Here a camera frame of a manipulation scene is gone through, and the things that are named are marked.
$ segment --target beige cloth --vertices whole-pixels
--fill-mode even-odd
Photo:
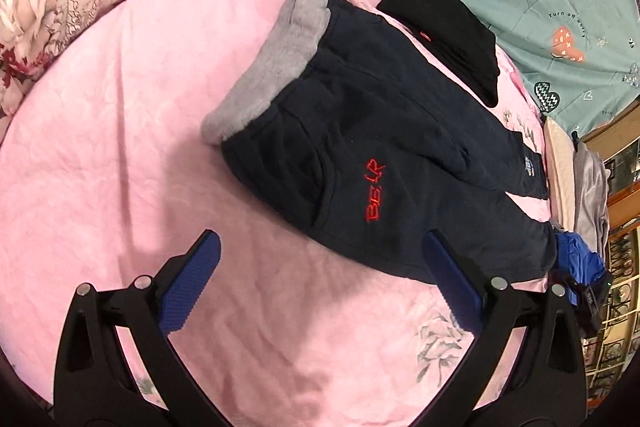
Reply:
[[[575,228],[574,143],[551,118],[544,126],[546,176],[551,218],[568,232]]]

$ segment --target black cloth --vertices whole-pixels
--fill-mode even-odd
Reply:
[[[484,105],[498,105],[495,35],[461,0],[382,0],[377,8],[404,24]]]
[[[233,174],[309,237],[392,275],[432,282],[420,241],[438,229],[488,276],[544,276],[552,227],[505,194],[548,195],[540,155],[382,17],[328,7],[302,75],[222,142]]]

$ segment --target black pants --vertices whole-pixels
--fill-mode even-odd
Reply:
[[[545,275],[552,227],[505,194],[548,195],[540,155],[384,19],[327,3],[302,75],[222,142],[236,177],[319,243],[393,275],[431,282],[431,229],[488,276]]]

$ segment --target blue gripper pad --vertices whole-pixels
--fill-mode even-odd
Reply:
[[[422,238],[422,256],[460,327],[478,336],[482,298],[435,233],[427,232]]]
[[[220,237],[217,233],[209,233],[164,293],[158,314],[158,326],[164,336],[184,326],[218,266],[221,253]]]

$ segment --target black heart print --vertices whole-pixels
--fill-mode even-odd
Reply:
[[[533,86],[533,91],[540,100],[540,111],[552,112],[560,105],[560,95],[555,91],[549,91],[551,84],[548,82],[537,82]]]

